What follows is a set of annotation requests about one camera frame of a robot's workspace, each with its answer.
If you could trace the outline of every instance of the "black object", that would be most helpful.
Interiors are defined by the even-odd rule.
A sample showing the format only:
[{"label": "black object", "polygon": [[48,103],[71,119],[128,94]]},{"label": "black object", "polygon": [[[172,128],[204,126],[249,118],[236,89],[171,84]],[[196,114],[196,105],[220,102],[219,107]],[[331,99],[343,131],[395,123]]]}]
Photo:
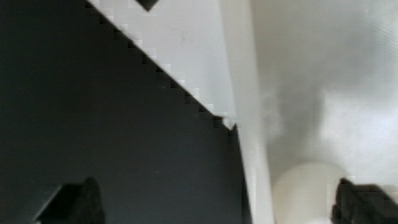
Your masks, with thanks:
[{"label": "black object", "polygon": [[347,179],[341,179],[332,223],[398,223],[398,205],[377,185],[354,185]]},{"label": "black object", "polygon": [[107,224],[242,224],[236,130],[89,2],[2,0],[0,27],[0,224],[85,176]]},{"label": "black object", "polygon": [[101,192],[92,178],[84,184],[60,187],[37,221],[41,224],[105,224]]},{"label": "black object", "polygon": [[146,11],[151,10],[158,0],[137,0],[137,2],[140,3],[142,5],[142,8],[146,9]]}]

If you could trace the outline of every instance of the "white surface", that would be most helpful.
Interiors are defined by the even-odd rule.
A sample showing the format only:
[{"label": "white surface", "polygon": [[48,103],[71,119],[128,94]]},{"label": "white surface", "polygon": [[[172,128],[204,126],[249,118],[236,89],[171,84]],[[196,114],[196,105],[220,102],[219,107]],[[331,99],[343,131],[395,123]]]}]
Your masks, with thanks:
[{"label": "white surface", "polygon": [[254,224],[274,223],[251,1],[220,0]]},{"label": "white surface", "polygon": [[231,127],[236,114],[219,0],[158,0],[149,12],[135,0],[91,3]]},{"label": "white surface", "polygon": [[274,184],[277,224],[331,224],[331,211],[341,168],[327,163],[306,163],[281,175]]},{"label": "white surface", "polygon": [[318,161],[398,186],[398,2],[252,0],[252,16],[272,184]]}]

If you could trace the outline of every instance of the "black surface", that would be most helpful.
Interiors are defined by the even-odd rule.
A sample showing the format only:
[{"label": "black surface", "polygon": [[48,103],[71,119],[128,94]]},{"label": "black surface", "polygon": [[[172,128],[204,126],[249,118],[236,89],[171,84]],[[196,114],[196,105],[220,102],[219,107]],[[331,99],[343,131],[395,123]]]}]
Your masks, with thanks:
[{"label": "black surface", "polygon": [[137,0],[137,2],[140,3],[142,8],[149,11],[158,0]]},{"label": "black surface", "polygon": [[354,185],[341,179],[332,210],[336,224],[398,223],[398,205],[377,185]]},{"label": "black surface", "polygon": [[105,224],[101,189],[94,178],[64,184],[36,219],[41,224]]},{"label": "black surface", "polygon": [[85,2],[2,0],[0,27],[0,223],[87,176],[108,224],[242,223],[236,134]]}]

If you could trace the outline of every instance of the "white object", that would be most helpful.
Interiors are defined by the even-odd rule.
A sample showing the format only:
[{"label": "white object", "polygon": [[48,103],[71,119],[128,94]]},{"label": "white object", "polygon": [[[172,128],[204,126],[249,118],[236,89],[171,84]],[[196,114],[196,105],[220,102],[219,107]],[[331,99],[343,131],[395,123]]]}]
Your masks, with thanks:
[{"label": "white object", "polygon": [[274,185],[277,224],[331,224],[341,168],[325,163],[307,163],[291,168]]},{"label": "white object", "polygon": [[89,0],[210,112],[233,127],[236,112],[219,1]]}]

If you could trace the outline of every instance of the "white panel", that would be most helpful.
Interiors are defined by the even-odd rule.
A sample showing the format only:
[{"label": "white panel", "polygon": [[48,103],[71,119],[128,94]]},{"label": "white panel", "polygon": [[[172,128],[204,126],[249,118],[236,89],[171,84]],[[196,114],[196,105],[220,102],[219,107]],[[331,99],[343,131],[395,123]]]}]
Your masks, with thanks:
[{"label": "white panel", "polygon": [[91,0],[210,112],[235,123],[235,103],[217,0]]},{"label": "white panel", "polygon": [[274,223],[251,1],[220,0],[254,224]]},{"label": "white panel", "polygon": [[[252,141],[267,138],[274,191],[313,162],[336,166],[354,183],[398,186],[398,2],[252,0],[252,13],[267,129]],[[302,211],[318,209],[297,190],[316,176],[302,174],[284,188]],[[302,213],[279,208],[279,224],[327,223],[331,213],[283,222]]]}]

